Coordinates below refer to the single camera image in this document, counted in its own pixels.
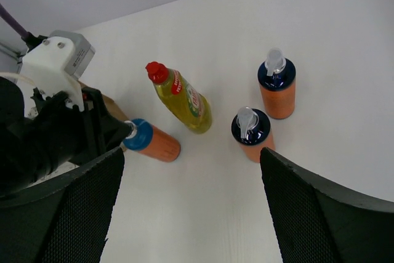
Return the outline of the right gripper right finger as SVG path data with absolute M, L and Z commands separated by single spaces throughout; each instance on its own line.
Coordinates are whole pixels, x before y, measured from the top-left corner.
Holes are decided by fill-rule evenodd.
M 393 262 L 393 202 L 354 191 L 269 148 L 262 182 L 283 262 Z

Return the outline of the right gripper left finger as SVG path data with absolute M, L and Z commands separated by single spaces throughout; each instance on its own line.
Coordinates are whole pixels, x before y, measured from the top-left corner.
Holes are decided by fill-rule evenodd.
M 124 163 L 115 148 L 1 197 L 1 262 L 99 262 Z

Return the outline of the orange spray bottle blue top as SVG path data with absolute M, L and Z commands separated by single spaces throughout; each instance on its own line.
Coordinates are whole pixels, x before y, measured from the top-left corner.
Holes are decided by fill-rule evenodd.
M 125 123 L 131 128 L 123 140 L 127 149 L 166 163 L 175 161 L 180 155 L 179 141 L 148 121 L 136 118 Z

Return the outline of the orange pump bottle navy top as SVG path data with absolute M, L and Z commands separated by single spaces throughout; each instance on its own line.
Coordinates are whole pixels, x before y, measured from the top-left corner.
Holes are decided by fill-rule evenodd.
M 265 111 L 274 119 L 292 115 L 296 101 L 296 67 L 278 48 L 268 51 L 259 66 L 257 79 Z

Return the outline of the yellow dish soap bottle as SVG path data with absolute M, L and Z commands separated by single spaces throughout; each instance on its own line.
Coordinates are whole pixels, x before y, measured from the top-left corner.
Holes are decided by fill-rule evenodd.
M 159 62 L 150 62 L 145 69 L 157 96 L 181 123 L 195 134 L 204 134 L 210 129 L 210 105 L 179 71 Z

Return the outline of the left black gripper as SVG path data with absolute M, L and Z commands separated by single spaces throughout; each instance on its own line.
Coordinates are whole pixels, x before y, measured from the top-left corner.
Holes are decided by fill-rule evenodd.
M 25 117 L 23 94 L 1 79 L 1 194 L 15 193 L 53 173 L 61 164 L 82 166 L 118 147 L 131 127 L 116 119 L 102 93 L 82 88 L 84 111 L 66 106 L 65 91 L 43 98 L 32 96 L 38 115 Z

